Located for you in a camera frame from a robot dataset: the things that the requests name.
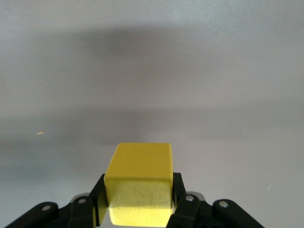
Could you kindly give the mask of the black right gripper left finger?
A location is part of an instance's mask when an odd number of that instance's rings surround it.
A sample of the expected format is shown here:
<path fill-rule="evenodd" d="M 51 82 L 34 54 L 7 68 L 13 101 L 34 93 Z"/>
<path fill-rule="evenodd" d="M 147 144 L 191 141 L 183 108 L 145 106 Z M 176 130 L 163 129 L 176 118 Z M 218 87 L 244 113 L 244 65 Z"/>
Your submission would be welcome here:
<path fill-rule="evenodd" d="M 97 228 L 105 217 L 108 202 L 104 174 L 90 193 L 76 195 L 62 208 L 54 202 L 37 204 L 8 228 Z"/>

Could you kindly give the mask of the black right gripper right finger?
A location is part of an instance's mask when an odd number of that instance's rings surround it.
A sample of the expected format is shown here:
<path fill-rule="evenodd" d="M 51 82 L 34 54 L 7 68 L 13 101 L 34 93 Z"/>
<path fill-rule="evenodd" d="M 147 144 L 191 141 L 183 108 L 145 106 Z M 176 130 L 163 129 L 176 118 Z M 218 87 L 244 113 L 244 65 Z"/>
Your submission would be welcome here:
<path fill-rule="evenodd" d="M 212 205 L 198 192 L 186 191 L 180 173 L 173 174 L 175 212 L 167 223 L 169 228 L 262 228 L 256 219 L 237 203 L 220 199 Z"/>

